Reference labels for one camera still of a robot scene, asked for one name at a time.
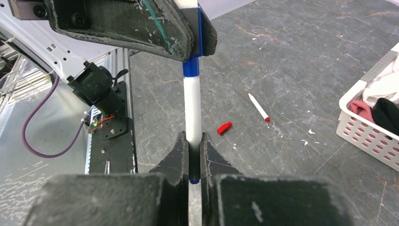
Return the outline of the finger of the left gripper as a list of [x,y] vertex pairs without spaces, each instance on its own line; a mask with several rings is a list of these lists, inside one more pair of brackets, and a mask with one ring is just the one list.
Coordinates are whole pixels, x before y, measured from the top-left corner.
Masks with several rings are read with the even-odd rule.
[[217,31],[206,13],[199,10],[199,26],[200,26],[200,53],[199,56],[211,56],[215,53],[217,47]]
[[189,58],[192,32],[172,0],[46,0],[50,27],[77,40]]

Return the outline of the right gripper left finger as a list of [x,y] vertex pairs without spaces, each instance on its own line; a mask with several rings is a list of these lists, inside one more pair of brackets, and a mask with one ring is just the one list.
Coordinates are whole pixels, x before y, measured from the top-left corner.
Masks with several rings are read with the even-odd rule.
[[59,175],[39,190],[27,226],[187,226],[188,142],[179,132],[148,173]]

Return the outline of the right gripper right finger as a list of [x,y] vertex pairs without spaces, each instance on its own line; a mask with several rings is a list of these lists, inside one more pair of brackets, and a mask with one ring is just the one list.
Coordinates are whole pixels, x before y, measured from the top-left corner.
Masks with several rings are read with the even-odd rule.
[[200,145],[204,226],[352,226],[343,191],[307,176],[251,176],[233,167],[203,133]]

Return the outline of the blue marker cap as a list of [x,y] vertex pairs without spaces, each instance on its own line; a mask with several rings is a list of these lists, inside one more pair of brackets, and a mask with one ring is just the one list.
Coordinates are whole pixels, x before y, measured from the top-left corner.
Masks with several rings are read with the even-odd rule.
[[174,0],[192,32],[192,46],[188,60],[183,62],[183,76],[199,75],[199,57],[203,56],[201,7],[197,0]]

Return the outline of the red marker cap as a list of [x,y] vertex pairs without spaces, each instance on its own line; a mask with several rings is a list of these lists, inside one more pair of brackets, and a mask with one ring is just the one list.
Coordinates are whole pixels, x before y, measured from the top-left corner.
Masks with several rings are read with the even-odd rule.
[[225,132],[227,132],[232,127],[232,122],[229,121],[217,129],[217,133],[222,136]]

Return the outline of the red white marker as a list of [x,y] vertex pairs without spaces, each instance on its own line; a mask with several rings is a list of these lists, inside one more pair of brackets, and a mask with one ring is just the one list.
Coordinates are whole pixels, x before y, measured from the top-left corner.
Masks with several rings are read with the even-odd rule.
[[248,97],[251,100],[251,102],[253,103],[253,105],[255,106],[255,108],[258,110],[258,112],[261,114],[261,116],[263,117],[263,119],[269,123],[271,121],[269,115],[266,113],[266,111],[262,108],[262,106],[259,104],[259,102],[256,100],[256,98],[251,94],[248,93]]

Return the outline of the white plastic basket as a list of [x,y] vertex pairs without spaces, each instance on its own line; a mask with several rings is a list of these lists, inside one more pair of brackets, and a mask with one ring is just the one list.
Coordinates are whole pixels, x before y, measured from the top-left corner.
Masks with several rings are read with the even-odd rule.
[[399,53],[396,44],[339,100],[341,109],[336,134],[378,161],[399,170],[399,137],[388,130],[360,117],[348,109],[350,102],[360,100],[364,88],[372,82]]

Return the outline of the white marker pen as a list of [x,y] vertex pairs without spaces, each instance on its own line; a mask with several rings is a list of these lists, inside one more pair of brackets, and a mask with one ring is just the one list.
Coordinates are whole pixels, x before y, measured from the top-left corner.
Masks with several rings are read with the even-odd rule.
[[200,78],[184,78],[185,132],[189,144],[189,181],[200,181],[201,99]]

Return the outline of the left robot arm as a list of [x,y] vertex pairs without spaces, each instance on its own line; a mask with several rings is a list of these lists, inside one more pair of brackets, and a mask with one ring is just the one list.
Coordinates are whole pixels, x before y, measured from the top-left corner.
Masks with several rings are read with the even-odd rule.
[[55,73],[103,114],[122,99],[111,74],[88,61],[106,46],[188,63],[215,53],[217,32],[196,0],[3,0],[2,40]]

